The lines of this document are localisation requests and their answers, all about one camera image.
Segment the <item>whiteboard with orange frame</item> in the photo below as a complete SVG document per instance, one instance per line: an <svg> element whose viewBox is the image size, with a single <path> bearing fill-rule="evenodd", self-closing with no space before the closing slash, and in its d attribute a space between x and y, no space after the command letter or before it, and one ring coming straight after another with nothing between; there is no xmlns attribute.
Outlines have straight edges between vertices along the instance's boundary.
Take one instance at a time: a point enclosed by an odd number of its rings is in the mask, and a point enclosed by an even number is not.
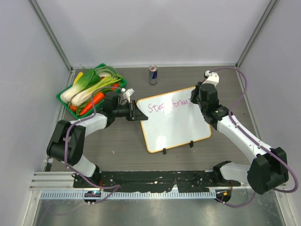
<svg viewBox="0 0 301 226"><path fill-rule="evenodd" d="M141 127L149 153L207 139L212 132L198 105L190 101L189 87L143 98L137 101L139 110L148 119Z"/></svg>

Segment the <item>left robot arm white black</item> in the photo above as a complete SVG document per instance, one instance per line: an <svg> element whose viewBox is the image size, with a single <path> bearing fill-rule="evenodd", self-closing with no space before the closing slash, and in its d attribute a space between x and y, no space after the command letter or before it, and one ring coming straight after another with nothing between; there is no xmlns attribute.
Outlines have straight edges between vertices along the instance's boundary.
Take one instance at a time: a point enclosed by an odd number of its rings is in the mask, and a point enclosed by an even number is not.
<svg viewBox="0 0 301 226"><path fill-rule="evenodd" d="M83 154L85 137L109 127L116 118L124 117L127 121L148 120L134 100L121 104L119 99L118 93L108 92L99 112L77 121L60 120L47 146L47 156L63 162L81 175L88 187L94 188L100 184L101 173L99 167Z"/></svg>

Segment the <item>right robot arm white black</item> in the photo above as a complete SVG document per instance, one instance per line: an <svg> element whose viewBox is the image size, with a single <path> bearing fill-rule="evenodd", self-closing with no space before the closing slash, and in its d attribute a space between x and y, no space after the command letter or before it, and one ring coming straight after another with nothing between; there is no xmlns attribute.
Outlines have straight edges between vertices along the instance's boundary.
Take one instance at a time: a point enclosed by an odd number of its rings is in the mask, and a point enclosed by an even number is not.
<svg viewBox="0 0 301 226"><path fill-rule="evenodd" d="M224 161L214 166L213 182L218 186L229 180L249 184L258 194L275 189L289 179L285 151L261 142L242 126L228 108L221 105L213 84L198 82L191 92L191 102L198 104L207 124L230 139L247 157L248 165Z"/></svg>

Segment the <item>red tomato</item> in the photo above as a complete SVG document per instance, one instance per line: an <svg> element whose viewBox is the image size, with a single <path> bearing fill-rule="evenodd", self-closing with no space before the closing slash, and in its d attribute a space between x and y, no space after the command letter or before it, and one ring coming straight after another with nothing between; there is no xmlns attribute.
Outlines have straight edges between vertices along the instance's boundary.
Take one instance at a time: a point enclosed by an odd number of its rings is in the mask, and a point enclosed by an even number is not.
<svg viewBox="0 0 301 226"><path fill-rule="evenodd" d="M114 85L113 85L113 88L112 88L112 91L115 91L118 87L119 87L119 84L117 84L117 83L114 84Z"/></svg>

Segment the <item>orange carrot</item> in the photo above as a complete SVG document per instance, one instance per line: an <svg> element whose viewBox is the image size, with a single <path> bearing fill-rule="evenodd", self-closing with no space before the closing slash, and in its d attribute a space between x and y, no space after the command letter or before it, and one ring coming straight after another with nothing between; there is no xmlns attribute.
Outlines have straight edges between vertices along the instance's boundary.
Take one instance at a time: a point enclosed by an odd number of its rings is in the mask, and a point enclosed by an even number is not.
<svg viewBox="0 0 301 226"><path fill-rule="evenodd" d="M93 106L96 106L99 102L101 102L104 99L105 95L102 92L97 93L92 101L90 101L84 108L83 110L80 112L80 116L83 116L85 114L87 114L92 108Z"/></svg>

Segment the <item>silver blue drink can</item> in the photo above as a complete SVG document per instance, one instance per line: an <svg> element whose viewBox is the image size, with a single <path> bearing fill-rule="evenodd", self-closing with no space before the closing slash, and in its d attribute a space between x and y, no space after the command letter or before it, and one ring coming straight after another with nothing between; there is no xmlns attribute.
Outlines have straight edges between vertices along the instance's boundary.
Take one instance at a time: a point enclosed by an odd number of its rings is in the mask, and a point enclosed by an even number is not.
<svg viewBox="0 0 301 226"><path fill-rule="evenodd" d="M156 85L158 76L158 68L156 65L149 66L149 84Z"/></svg>

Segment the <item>green plastic basket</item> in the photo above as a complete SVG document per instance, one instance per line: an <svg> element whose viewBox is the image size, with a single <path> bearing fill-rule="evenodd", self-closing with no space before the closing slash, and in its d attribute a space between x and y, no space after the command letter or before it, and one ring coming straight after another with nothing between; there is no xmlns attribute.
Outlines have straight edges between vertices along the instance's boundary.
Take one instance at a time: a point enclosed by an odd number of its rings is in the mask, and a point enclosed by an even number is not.
<svg viewBox="0 0 301 226"><path fill-rule="evenodd" d="M119 93L126 84L114 67L100 64L80 71L74 82L56 98L75 119L82 119L101 107L107 93Z"/></svg>

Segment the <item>bok choy left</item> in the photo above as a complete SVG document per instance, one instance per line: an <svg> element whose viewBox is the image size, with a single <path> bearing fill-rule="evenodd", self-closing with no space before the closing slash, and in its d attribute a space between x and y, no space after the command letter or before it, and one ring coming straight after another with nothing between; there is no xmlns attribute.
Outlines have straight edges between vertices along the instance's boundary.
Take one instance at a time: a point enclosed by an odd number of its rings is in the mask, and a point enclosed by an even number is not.
<svg viewBox="0 0 301 226"><path fill-rule="evenodd" d="M101 80L94 69L89 69L79 77L73 85L60 95L64 103L69 103L78 93L86 90Z"/></svg>

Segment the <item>yellow vegetable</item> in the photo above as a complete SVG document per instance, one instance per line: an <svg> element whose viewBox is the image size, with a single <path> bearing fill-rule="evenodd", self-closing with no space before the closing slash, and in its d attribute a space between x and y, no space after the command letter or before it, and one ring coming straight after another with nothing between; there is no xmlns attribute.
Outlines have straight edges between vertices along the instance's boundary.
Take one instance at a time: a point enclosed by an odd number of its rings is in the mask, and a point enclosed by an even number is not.
<svg viewBox="0 0 301 226"><path fill-rule="evenodd" d="M79 72L78 75L75 77L74 81L73 81L73 85L82 77L84 73L83 72Z"/></svg>

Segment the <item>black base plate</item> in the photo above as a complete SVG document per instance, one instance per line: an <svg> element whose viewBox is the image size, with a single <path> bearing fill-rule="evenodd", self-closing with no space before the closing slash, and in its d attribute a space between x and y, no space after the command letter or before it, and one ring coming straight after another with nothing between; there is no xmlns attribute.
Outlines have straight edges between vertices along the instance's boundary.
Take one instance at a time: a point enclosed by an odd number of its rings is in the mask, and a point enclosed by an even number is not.
<svg viewBox="0 0 301 226"><path fill-rule="evenodd" d="M174 186L180 193L207 192L210 187L240 186L237 181L227 181L216 176L215 172L204 170L182 171L103 171L91 181L105 187L106 192L120 185L118 192L124 193L163 193Z"/></svg>

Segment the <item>aluminium frame post right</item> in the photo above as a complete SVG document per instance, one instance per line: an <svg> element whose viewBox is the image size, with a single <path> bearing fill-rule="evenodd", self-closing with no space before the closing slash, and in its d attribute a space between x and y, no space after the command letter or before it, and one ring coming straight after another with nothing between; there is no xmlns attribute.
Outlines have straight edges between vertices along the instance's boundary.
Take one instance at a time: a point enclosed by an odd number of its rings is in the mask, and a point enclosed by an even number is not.
<svg viewBox="0 0 301 226"><path fill-rule="evenodd" d="M242 51L237 63L235 64L236 67L240 67L244 62L245 58L247 57L248 53L250 52L252 46L256 42L257 38L259 37L260 33L262 32L265 24L267 23L268 19L272 15L273 11L277 7L279 0L269 0L263 14L261 15L255 29L253 30L244 50Z"/></svg>

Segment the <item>aluminium frame post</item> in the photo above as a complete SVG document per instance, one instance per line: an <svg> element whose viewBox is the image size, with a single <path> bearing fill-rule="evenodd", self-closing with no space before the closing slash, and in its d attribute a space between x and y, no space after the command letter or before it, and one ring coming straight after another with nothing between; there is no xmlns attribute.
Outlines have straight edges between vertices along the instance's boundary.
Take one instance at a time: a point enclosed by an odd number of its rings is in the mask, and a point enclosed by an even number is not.
<svg viewBox="0 0 301 226"><path fill-rule="evenodd" d="M38 20L40 21L42 27L44 28L47 36L49 37L50 41L52 42L54 48L58 52L58 55L62 59L64 65L66 66L67 70L71 72L73 70L72 65L70 64L66 54L63 51L63 48L61 47L56 35L54 34L47 18L45 17L41 7L39 6L38 2L36 0L28 0L30 6L32 7L34 13L36 14Z"/></svg>
<svg viewBox="0 0 301 226"><path fill-rule="evenodd" d="M279 0L269 0L263 14L261 15L255 29L253 30L244 50L242 51L237 63L235 64L236 67L240 67L244 62L245 58L247 57L248 53L250 52L252 46L256 42L257 38L259 37L260 33L262 32L265 24L267 23L268 19L272 15L273 11L277 7Z"/></svg>

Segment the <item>aluminium rail left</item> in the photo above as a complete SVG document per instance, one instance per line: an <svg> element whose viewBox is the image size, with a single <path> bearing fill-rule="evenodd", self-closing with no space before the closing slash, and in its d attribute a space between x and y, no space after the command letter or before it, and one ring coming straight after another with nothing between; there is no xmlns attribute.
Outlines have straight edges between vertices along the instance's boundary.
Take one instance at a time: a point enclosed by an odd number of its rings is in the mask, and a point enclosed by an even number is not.
<svg viewBox="0 0 301 226"><path fill-rule="evenodd" d="M30 190L73 189L74 178L71 172L35 172Z"/></svg>

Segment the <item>aluminium frame post left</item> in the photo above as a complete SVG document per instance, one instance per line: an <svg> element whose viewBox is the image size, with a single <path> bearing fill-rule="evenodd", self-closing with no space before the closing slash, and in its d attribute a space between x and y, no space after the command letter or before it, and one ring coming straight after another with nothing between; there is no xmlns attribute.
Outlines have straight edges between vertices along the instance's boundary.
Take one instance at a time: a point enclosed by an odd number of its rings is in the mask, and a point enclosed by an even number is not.
<svg viewBox="0 0 301 226"><path fill-rule="evenodd" d="M45 17L41 7L39 6L38 2L36 0L28 0L30 6L32 7L34 13L36 14L38 20L40 21L42 27L44 28L47 36L49 37L50 41L52 42L54 48L58 52L58 55L62 59L64 65L66 66L67 70L71 72L73 70L72 65L70 64L66 54L63 51L63 48L61 47L56 35L54 34L47 18Z"/></svg>

